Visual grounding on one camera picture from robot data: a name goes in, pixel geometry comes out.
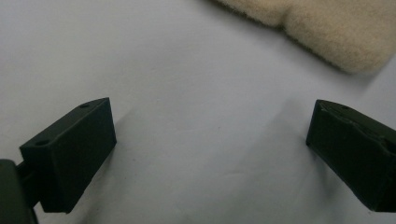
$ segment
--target beige fleece fabric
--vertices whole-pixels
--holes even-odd
[[[373,73],[396,51],[396,0],[218,0],[286,33],[348,73]]]

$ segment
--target white surface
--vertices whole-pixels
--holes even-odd
[[[119,143],[69,215],[40,223],[394,223],[305,145],[315,100],[396,128],[396,60],[333,69],[207,0],[0,2],[1,158],[109,96]]]

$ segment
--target screw hole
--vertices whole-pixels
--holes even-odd
[[[49,142],[50,142],[50,140],[43,140],[43,141],[36,142],[35,145],[38,147],[41,147],[41,146],[48,144]]]

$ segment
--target cream fleece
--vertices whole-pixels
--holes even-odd
[[[373,73],[396,51],[396,0],[218,0],[286,33],[349,73]]]

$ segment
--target fluffy wool pad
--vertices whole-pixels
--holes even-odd
[[[396,51],[396,0],[218,0],[286,33],[349,73],[372,73]]]

